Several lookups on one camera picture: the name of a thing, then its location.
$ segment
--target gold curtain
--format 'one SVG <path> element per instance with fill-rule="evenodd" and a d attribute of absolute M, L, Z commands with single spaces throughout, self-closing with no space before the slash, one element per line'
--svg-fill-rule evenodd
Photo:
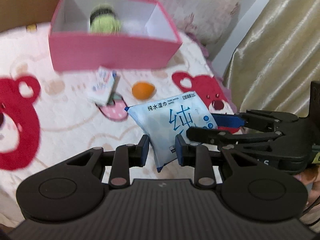
<path fill-rule="evenodd" d="M 320 0 L 270 0 L 233 53 L 225 76 L 238 110 L 308 115 L 320 80 Z"/>

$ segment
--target orange fruit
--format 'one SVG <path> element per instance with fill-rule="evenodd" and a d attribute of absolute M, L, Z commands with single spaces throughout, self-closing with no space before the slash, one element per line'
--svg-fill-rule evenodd
<path fill-rule="evenodd" d="M 146 100 L 152 96 L 155 86 L 147 82 L 137 82 L 132 86 L 132 94 L 139 100 Z"/>

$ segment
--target pure water wipes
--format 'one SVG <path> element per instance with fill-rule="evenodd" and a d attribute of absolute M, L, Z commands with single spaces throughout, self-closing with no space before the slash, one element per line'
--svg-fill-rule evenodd
<path fill-rule="evenodd" d="M 175 136 L 181 134 L 186 143 L 189 127 L 217 128 L 208 108 L 196 92 L 126 107 L 128 114 L 150 137 L 158 172 L 177 158 Z"/>

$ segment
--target pink box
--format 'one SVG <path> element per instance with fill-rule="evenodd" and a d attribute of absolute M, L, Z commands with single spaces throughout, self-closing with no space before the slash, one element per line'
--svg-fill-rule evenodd
<path fill-rule="evenodd" d="M 101 4 L 113 7 L 119 34 L 90 33 L 90 14 Z M 56 71 L 163 68 L 181 44 L 168 13 L 153 0 L 60 0 L 49 34 Z"/>

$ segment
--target ribbed black surface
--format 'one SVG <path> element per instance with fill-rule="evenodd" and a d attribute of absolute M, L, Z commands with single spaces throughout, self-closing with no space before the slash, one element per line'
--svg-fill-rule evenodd
<path fill-rule="evenodd" d="M 12 240 L 310 240 L 298 220 L 247 221 L 227 210 L 212 191 L 189 180 L 141 180 L 113 190 L 101 206 L 64 224 L 23 222 Z"/>

